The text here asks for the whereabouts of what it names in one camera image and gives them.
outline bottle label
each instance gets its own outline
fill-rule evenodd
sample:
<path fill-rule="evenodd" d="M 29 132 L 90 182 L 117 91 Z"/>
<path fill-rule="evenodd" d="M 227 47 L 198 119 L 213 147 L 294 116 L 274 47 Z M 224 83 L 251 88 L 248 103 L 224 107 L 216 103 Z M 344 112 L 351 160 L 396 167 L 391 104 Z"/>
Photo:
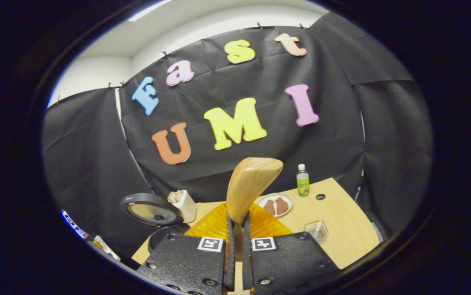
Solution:
<path fill-rule="evenodd" d="M 297 179 L 297 189 L 299 189 L 301 196 L 308 195 L 308 185 L 310 184 L 308 179 L 308 177 L 306 177 L 306 179 Z"/>

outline magnifying lamp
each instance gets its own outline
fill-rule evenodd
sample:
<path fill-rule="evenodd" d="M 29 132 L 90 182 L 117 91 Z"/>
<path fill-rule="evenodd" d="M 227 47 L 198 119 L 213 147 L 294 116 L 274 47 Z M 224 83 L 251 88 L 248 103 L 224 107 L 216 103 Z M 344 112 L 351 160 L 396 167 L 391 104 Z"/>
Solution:
<path fill-rule="evenodd" d="M 160 196 L 137 193 L 123 197 L 121 208 L 134 219 L 154 225 L 172 225 L 183 222 L 181 211 Z"/>

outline white wall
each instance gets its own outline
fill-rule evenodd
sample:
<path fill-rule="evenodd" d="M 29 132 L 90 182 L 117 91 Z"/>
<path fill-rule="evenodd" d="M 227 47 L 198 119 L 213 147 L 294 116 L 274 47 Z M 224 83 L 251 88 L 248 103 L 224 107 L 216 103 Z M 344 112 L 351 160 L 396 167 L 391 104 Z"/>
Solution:
<path fill-rule="evenodd" d="M 322 16 L 321 10 L 309 11 L 302 8 L 278 5 L 252 5 L 230 8 L 200 17 L 192 22 L 165 32 L 161 37 L 149 41 L 132 58 L 100 56 L 81 58 L 74 61 L 59 79 L 48 106 L 79 92 L 120 86 L 119 82 L 129 80 L 133 75 L 162 58 L 162 51 L 173 52 L 189 43 L 241 28 L 262 26 L 308 26 Z"/>

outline foam letter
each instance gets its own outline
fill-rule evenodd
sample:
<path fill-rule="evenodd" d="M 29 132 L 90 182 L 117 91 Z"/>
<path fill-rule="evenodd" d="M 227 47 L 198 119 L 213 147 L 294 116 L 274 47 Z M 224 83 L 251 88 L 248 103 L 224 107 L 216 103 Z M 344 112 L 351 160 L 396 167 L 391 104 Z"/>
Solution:
<path fill-rule="evenodd" d="M 319 116 L 314 114 L 310 99 L 308 98 L 308 85 L 297 84 L 284 90 L 292 96 L 297 110 L 297 125 L 306 126 L 319 121 Z"/>
<path fill-rule="evenodd" d="M 168 84 L 168 86 L 174 86 L 181 82 L 190 81 L 195 74 L 192 72 L 192 65 L 188 60 L 181 60 L 171 65 L 168 68 L 167 73 L 169 73 L 166 78 L 166 84 Z"/>
<path fill-rule="evenodd" d="M 159 103 L 157 97 L 151 98 L 151 95 L 156 93 L 155 88 L 149 85 L 151 82 L 153 82 L 153 78 L 150 76 L 144 78 L 135 90 L 134 95 L 132 95 L 132 99 L 138 101 L 145 108 L 147 116 L 151 115 L 151 112 Z"/>
<path fill-rule="evenodd" d="M 232 64 L 249 61 L 255 57 L 254 49 L 250 48 L 250 43 L 246 40 L 231 41 L 224 45 L 224 51 L 228 53 L 228 60 Z"/>
<path fill-rule="evenodd" d="M 164 162 L 175 165 L 185 162 L 190 157 L 192 150 L 190 149 L 190 143 L 186 137 L 186 132 L 184 132 L 185 128 L 186 123 L 177 123 L 170 128 L 170 131 L 175 133 L 175 136 L 177 136 L 177 141 L 181 147 L 181 152 L 178 154 L 174 154 L 170 150 L 170 145 L 168 145 L 168 140 L 166 139 L 168 131 L 161 130 L 151 136 L 151 140 L 155 142 L 159 155 Z"/>
<path fill-rule="evenodd" d="M 304 48 L 297 47 L 295 42 L 298 42 L 299 39 L 297 37 L 290 37 L 290 35 L 283 33 L 274 38 L 275 41 L 281 42 L 282 46 L 290 53 L 291 55 L 295 56 L 303 56 L 308 51 Z"/>
<path fill-rule="evenodd" d="M 221 108 L 214 108 L 204 113 L 204 119 L 209 120 L 215 136 L 216 150 L 223 150 L 232 146 L 225 133 L 235 143 L 241 142 L 244 128 L 244 140 L 252 141 L 266 136 L 266 130 L 261 127 L 255 112 L 255 99 L 248 97 L 237 101 L 234 117 L 230 117 Z"/>

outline ceiling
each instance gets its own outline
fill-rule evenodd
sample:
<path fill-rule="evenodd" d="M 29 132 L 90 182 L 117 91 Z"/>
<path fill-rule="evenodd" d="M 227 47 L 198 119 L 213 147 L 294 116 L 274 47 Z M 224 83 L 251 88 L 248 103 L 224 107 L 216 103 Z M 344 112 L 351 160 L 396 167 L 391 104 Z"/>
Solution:
<path fill-rule="evenodd" d="M 125 21 L 91 44 L 78 59 L 96 56 L 132 58 L 142 48 L 186 23 L 230 8 L 248 5 L 280 5 L 302 8 L 323 15 L 328 10 L 307 0 L 173 0 L 136 22 Z"/>

